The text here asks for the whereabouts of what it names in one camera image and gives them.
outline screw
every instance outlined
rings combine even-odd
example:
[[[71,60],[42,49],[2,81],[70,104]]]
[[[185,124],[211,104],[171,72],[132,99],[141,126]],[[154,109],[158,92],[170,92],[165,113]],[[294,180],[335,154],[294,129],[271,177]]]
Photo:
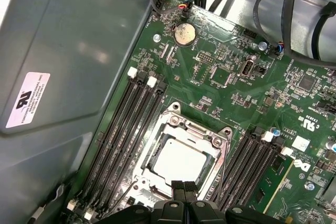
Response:
[[[161,40],[161,35],[160,34],[154,34],[153,41],[155,43],[158,43],[158,42],[160,42],[160,40]]]
[[[198,202],[196,202],[196,206],[205,207],[205,204],[204,204],[204,202],[198,201]]]
[[[241,214],[243,212],[243,210],[239,207],[234,207],[232,211],[235,212],[236,214]]]
[[[170,124],[171,125],[178,125],[179,124],[178,122],[179,122],[179,118],[177,116],[172,116],[170,118]]]
[[[258,48],[260,51],[265,51],[268,47],[268,44],[264,41],[260,42],[259,45],[258,45]]]
[[[315,189],[315,185],[312,182],[306,182],[304,186],[305,189],[308,191],[313,191]]]
[[[220,140],[219,138],[215,138],[213,141],[213,145],[216,147],[220,147],[222,145],[222,140]]]

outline black plastic part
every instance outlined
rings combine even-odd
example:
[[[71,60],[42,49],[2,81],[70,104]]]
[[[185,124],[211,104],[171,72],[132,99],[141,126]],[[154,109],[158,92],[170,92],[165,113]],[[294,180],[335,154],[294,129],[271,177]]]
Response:
[[[96,222],[96,224],[148,224],[150,223],[150,219],[151,212],[147,207],[134,205],[104,218]]]
[[[241,212],[234,212],[235,209],[240,209]],[[283,221],[242,206],[228,208],[225,218],[228,224],[285,224]]]

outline white label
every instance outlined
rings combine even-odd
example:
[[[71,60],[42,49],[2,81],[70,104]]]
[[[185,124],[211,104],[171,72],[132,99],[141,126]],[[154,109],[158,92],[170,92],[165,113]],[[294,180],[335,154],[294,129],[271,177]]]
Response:
[[[6,128],[32,122],[49,77],[49,73],[27,73],[9,116]]]
[[[301,136],[297,136],[292,144],[292,147],[305,152],[307,147],[309,146],[310,141],[301,137]]]

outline white slot latch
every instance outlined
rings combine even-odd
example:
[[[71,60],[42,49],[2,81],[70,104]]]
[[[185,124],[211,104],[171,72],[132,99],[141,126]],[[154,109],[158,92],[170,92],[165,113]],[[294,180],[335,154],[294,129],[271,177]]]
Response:
[[[147,85],[151,88],[154,88],[156,82],[157,82],[157,78],[155,78],[153,76],[149,76]]]
[[[127,72],[127,75],[134,79],[134,77],[137,75],[138,70],[134,67],[130,67],[130,69]]]

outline chip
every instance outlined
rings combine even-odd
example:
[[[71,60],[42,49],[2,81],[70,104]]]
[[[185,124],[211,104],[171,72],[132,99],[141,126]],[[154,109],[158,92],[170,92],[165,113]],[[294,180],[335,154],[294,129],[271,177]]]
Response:
[[[317,163],[316,163],[315,166],[318,167],[318,168],[320,168],[320,169],[322,169],[323,165],[324,165],[324,162],[323,162],[322,160],[319,159],[319,160],[317,161]]]
[[[310,91],[314,86],[314,83],[314,78],[311,78],[310,76],[303,76],[302,80],[299,83],[299,87],[304,90]]]
[[[262,201],[264,196],[265,196],[265,193],[261,189],[259,189],[256,194],[256,201],[258,204]]]
[[[267,106],[272,106],[274,103],[274,99],[271,97],[266,97],[265,101],[264,101],[265,105]]]

